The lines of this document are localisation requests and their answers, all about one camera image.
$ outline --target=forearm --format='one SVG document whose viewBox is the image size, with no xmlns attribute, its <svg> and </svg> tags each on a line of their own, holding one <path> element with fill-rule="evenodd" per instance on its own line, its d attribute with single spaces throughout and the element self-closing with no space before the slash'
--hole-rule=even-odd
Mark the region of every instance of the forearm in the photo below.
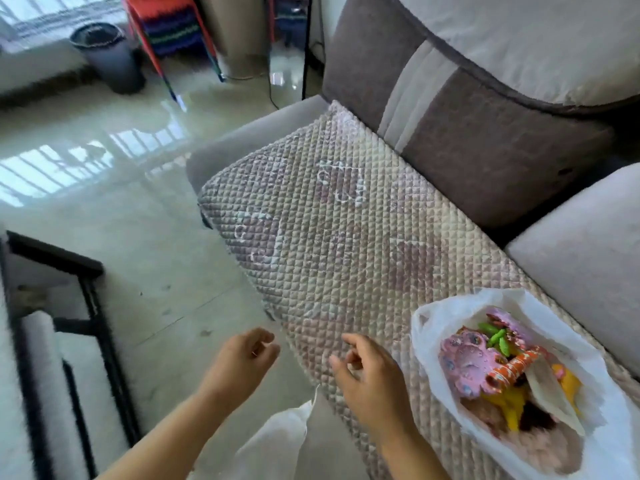
<svg viewBox="0 0 640 480">
<path fill-rule="evenodd" d="M 192 396 L 129 450 L 99 480 L 183 480 L 226 418 Z"/>
<path fill-rule="evenodd" d="M 449 480 L 436 453 L 417 429 L 385 441 L 380 453 L 394 480 Z"/>
</svg>

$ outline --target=beige cylinder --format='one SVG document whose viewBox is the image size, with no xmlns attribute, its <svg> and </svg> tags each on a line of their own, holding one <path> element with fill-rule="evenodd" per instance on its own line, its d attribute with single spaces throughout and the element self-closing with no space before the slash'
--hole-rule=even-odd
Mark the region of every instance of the beige cylinder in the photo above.
<svg viewBox="0 0 640 480">
<path fill-rule="evenodd" d="M 222 72 L 252 77 L 268 71 L 267 17 L 262 0 L 200 0 Z"/>
</svg>

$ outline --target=trash can rim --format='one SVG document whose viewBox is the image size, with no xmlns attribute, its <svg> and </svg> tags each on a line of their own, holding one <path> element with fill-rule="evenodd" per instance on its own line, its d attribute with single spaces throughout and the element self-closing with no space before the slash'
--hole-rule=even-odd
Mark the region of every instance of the trash can rim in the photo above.
<svg viewBox="0 0 640 480">
<path fill-rule="evenodd" d="M 87 31 L 88 29 L 91 28 L 110 28 L 110 29 L 115 29 L 116 30 L 116 34 L 114 35 L 112 40 L 109 40 L 107 42 L 101 42 L 101 43 L 93 43 L 93 44 L 85 44 L 79 41 L 76 41 L 76 37 L 78 37 L 78 35 L 82 32 Z M 80 49 L 94 49 L 94 48 L 104 48 L 104 47 L 109 47 L 111 45 L 116 44 L 117 42 L 119 42 L 120 40 L 124 40 L 125 34 L 124 31 L 117 25 L 114 25 L 112 23 L 107 23 L 107 22 L 94 22 L 94 23 L 87 23 L 86 25 L 83 25 L 82 27 L 78 27 L 76 30 L 73 31 L 73 33 L 71 33 L 71 37 L 69 37 L 69 41 L 71 42 L 71 44 L 76 47 L 76 48 L 80 48 Z"/>
</svg>

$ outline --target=hand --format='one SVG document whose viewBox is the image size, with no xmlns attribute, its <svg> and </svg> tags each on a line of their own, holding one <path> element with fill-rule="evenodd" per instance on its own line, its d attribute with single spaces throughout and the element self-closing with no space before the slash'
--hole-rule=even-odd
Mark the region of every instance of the hand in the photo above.
<svg viewBox="0 0 640 480">
<path fill-rule="evenodd" d="M 249 399 L 278 358 L 280 346 L 274 339 L 275 335 L 263 328 L 228 339 L 196 395 L 223 418 L 229 416 Z"/>
<path fill-rule="evenodd" d="M 344 361 L 335 355 L 329 361 L 348 407 L 373 441 L 382 447 L 401 435 L 419 435 L 404 375 L 396 361 L 364 335 L 345 333 L 342 339 L 353 348 Z M 363 369 L 360 380 L 352 375 L 347 364 L 356 370 Z"/>
</svg>

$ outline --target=standing mirror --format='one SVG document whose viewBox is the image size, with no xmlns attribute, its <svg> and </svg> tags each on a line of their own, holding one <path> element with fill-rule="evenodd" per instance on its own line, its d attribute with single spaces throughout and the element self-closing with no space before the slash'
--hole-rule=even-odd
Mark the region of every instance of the standing mirror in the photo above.
<svg viewBox="0 0 640 480">
<path fill-rule="evenodd" d="M 267 0 L 269 85 L 278 108 L 304 99 L 311 0 Z"/>
</svg>

